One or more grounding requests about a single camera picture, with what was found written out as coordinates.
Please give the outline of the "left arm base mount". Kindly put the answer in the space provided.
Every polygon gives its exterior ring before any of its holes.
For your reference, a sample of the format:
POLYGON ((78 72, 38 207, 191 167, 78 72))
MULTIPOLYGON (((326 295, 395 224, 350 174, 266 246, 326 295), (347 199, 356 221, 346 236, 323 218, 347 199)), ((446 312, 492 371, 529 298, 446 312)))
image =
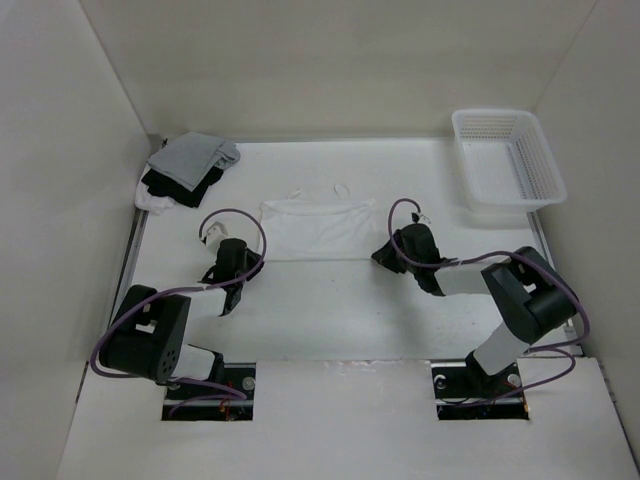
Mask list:
POLYGON ((252 421, 256 375, 255 363, 225 363, 216 368, 208 382, 224 385, 226 390, 193 384, 170 385, 164 396, 161 420, 252 421))

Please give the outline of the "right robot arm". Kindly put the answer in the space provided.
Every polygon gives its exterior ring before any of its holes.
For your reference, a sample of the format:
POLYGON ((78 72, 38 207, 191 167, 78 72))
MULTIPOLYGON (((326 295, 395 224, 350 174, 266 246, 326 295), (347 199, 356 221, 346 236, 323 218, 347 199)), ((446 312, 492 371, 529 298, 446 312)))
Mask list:
POLYGON ((532 247, 491 252, 458 260, 440 254, 424 224, 393 232, 371 259, 396 273, 409 273, 420 289, 436 297, 485 295, 501 323, 465 358, 464 384, 473 394, 489 394, 521 355, 549 332, 582 312, 575 293, 532 247))

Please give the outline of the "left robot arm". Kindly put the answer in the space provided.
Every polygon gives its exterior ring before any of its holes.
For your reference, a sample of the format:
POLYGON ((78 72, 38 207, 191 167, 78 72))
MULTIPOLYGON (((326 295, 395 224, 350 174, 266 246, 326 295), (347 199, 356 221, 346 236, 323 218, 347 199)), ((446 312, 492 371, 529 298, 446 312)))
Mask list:
POLYGON ((94 347, 91 369, 105 378, 143 378, 158 385, 175 381, 192 302, 212 294, 211 314, 230 314, 245 283, 263 268, 264 256, 241 239, 224 239, 200 283, 164 291, 141 284, 130 287, 116 318, 94 347))

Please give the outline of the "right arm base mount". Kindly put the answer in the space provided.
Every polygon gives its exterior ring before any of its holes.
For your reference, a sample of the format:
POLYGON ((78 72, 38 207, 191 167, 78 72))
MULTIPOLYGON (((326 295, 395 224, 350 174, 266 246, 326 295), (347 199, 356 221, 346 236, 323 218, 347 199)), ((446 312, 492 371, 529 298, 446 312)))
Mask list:
POLYGON ((523 393, 503 398, 503 395, 522 386, 516 364, 480 383, 470 379, 464 362, 432 363, 431 374, 439 420, 529 419, 523 393))

